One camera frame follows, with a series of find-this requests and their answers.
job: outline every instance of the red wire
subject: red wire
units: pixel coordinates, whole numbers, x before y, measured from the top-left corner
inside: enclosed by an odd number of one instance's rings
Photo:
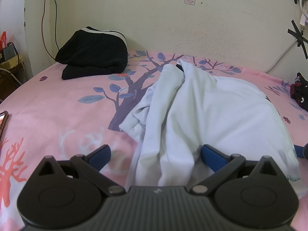
[[[44,40],[44,34],[43,34],[43,20],[44,20],[44,15],[45,15],[45,6],[46,6],[46,0],[44,0],[44,13],[43,13],[43,17],[42,17],[42,37],[43,37],[43,44],[44,44],[44,47],[45,47],[45,50],[47,51],[48,55],[50,55],[50,57],[52,59],[54,59],[54,57],[48,52],[47,48],[46,48],[46,45],[45,45],[45,40]]]

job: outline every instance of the bed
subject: bed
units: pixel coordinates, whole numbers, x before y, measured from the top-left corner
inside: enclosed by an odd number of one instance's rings
[[[136,143],[120,132],[119,124],[159,77],[163,65],[183,59],[212,75],[247,80],[263,91],[277,108],[293,144],[308,142],[308,112],[290,98],[290,83],[265,73],[207,58],[130,51],[122,74],[62,80],[65,65],[56,63],[18,88],[2,104],[10,114],[0,140],[0,231],[23,227],[16,209],[27,178],[45,155],[57,160],[88,154],[103,144],[111,160],[101,172],[124,186]],[[308,161],[299,159],[302,179],[308,185]],[[292,226],[308,230],[308,196]]]

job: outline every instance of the red plastic bag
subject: red plastic bag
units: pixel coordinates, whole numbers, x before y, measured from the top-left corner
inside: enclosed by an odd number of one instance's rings
[[[4,31],[0,37],[0,50],[5,48],[7,45],[7,33]]]

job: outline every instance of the white sweatshirt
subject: white sweatshirt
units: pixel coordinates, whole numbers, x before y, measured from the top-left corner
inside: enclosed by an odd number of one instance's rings
[[[198,183],[213,173],[197,163],[200,148],[209,144],[247,160],[273,157],[298,196],[304,196],[307,187],[291,138],[265,94],[247,81],[211,76],[182,60],[178,64],[184,72],[166,64],[120,124],[138,143],[126,188]]]

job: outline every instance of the power adapter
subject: power adapter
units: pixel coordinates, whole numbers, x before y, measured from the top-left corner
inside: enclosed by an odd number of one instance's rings
[[[12,57],[14,57],[15,52],[14,52],[13,44],[11,44],[11,45],[5,47],[4,49],[2,49],[1,55],[2,55],[2,58],[0,59],[0,62],[7,61],[7,60],[11,59]]]

